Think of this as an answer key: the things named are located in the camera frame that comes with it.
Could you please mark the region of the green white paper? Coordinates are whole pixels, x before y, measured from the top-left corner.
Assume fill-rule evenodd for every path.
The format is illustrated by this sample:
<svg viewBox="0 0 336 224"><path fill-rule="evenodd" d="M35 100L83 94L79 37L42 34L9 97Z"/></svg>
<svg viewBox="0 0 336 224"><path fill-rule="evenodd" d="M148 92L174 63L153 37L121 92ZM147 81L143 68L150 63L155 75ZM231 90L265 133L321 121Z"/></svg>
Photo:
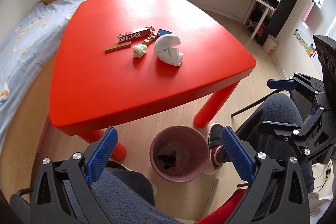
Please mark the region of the green white paper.
<svg viewBox="0 0 336 224"><path fill-rule="evenodd" d="M138 44L133 46L133 57L141 58L147 52L147 45L145 44Z"/></svg>

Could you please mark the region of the white sock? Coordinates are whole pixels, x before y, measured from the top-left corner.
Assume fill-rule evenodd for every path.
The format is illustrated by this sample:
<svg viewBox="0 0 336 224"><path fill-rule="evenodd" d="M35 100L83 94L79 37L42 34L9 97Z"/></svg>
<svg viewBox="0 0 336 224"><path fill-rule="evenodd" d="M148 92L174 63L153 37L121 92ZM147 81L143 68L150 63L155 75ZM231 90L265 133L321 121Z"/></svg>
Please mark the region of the white sock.
<svg viewBox="0 0 336 224"><path fill-rule="evenodd" d="M179 67L182 64L184 54L177 46L181 44L178 36L165 34L157 38L154 44L154 51L157 57L169 65Z"/></svg>

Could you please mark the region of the small blue box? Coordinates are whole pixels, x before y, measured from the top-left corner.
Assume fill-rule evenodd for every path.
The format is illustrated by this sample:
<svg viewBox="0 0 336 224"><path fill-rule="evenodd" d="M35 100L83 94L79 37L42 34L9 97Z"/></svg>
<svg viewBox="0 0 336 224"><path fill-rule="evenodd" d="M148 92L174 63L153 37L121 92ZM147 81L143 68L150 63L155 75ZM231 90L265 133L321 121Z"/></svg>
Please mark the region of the small blue box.
<svg viewBox="0 0 336 224"><path fill-rule="evenodd" d="M159 29L157 32L157 36L162 36L162 35L167 35L167 34L172 34L171 31L167 31L167 30L163 30L163 29Z"/></svg>

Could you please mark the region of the notched wooden block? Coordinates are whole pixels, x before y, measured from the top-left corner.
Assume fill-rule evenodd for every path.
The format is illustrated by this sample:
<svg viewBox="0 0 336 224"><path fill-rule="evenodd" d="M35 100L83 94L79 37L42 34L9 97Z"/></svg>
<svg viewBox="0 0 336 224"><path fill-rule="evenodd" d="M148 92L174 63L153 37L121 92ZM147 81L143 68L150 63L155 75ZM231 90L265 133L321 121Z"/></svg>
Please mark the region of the notched wooden block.
<svg viewBox="0 0 336 224"><path fill-rule="evenodd" d="M155 39L157 38L157 34L151 34L150 36L148 36L143 42L142 44L144 45L148 45L150 44L151 42L155 41Z"/></svg>

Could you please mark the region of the red ISE BOX carton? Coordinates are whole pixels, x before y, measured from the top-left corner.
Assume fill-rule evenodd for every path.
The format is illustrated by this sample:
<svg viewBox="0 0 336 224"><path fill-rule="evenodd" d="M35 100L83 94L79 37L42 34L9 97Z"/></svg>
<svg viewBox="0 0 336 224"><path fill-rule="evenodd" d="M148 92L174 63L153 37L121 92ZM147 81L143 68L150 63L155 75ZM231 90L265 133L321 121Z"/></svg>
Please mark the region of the red ISE BOX carton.
<svg viewBox="0 0 336 224"><path fill-rule="evenodd" d="M134 39L143 38L150 36L155 31L155 28L152 26L138 28L129 32L125 32L117 35L118 43L130 42Z"/></svg>

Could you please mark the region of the pink trash bin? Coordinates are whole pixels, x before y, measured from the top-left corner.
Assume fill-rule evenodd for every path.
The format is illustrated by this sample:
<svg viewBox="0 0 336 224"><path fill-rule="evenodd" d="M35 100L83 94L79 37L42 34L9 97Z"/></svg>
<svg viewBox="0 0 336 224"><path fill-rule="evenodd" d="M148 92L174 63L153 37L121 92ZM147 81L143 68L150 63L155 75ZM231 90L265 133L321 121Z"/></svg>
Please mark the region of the pink trash bin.
<svg viewBox="0 0 336 224"><path fill-rule="evenodd" d="M176 125L160 131L153 139L149 158L155 172L166 181L187 183L205 170L210 150L196 129Z"/></svg>

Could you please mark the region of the person's leg dark trousers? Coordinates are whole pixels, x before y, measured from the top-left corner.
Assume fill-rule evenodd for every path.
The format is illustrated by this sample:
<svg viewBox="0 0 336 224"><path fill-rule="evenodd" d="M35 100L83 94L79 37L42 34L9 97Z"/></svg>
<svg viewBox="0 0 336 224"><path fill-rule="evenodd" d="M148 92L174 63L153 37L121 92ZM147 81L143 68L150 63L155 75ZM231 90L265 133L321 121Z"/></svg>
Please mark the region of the person's leg dark trousers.
<svg viewBox="0 0 336 224"><path fill-rule="evenodd" d="M276 140L272 135L262 134L257 126L263 121L298 124L303 121L294 102L285 94L277 93L265 100L252 115L237 129L236 135L240 140L247 141L255 151L264 152L272 159L286 161L295 156L294 149L284 141ZM223 146L210 149L211 172L221 168L230 161Z"/></svg>

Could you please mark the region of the black shoe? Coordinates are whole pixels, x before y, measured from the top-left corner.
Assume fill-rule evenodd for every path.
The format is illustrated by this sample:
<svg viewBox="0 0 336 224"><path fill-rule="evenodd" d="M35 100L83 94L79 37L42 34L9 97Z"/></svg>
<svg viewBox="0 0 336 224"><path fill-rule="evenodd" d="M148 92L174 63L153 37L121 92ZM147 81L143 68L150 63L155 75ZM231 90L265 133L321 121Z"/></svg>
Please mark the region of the black shoe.
<svg viewBox="0 0 336 224"><path fill-rule="evenodd" d="M208 133L209 149L214 149L222 145L221 134L224 127L220 123L213 123L210 125Z"/></svg>

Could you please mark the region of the white bucket on floor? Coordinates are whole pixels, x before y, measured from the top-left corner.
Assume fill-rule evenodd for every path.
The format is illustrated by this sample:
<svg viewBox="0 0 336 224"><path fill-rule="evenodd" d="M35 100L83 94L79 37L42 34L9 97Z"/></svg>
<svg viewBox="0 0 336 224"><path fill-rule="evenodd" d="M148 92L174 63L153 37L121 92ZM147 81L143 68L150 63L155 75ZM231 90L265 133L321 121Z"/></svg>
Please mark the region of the white bucket on floor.
<svg viewBox="0 0 336 224"><path fill-rule="evenodd" d="M278 47L279 42L272 35L268 35L266 41L264 42L262 49L265 53L271 55L273 51Z"/></svg>

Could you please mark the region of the red table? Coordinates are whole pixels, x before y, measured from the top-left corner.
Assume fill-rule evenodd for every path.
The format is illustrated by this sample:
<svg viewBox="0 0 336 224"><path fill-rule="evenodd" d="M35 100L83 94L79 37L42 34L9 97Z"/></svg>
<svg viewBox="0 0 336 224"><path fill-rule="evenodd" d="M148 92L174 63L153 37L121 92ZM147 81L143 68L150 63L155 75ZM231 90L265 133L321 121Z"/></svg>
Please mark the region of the red table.
<svg viewBox="0 0 336 224"><path fill-rule="evenodd" d="M162 62L149 46L106 53L120 33L153 26L181 40L182 64ZM96 141L100 130L208 96L194 116L204 128L256 60L221 24L187 0L88 0L61 40L52 73L50 121L67 135Z"/></svg>

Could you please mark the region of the bed with blue sheet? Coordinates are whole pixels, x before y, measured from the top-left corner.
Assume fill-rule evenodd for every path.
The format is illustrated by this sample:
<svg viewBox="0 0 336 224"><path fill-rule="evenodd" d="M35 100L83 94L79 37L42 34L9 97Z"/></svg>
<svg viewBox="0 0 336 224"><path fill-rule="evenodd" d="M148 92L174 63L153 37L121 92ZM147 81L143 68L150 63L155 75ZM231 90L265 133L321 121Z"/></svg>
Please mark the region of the bed with blue sheet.
<svg viewBox="0 0 336 224"><path fill-rule="evenodd" d="M84 1L38 3L1 45L1 142L31 84L58 50L66 26Z"/></svg>

